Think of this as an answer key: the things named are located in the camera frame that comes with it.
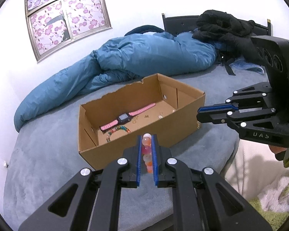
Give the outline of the person's right hand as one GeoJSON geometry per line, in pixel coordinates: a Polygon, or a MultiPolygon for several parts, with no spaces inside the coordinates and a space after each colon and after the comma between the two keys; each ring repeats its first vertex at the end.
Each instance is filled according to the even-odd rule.
{"type": "Polygon", "coordinates": [[[287,161],[289,160],[289,148],[269,145],[272,153],[274,153],[276,160],[287,161]]]}

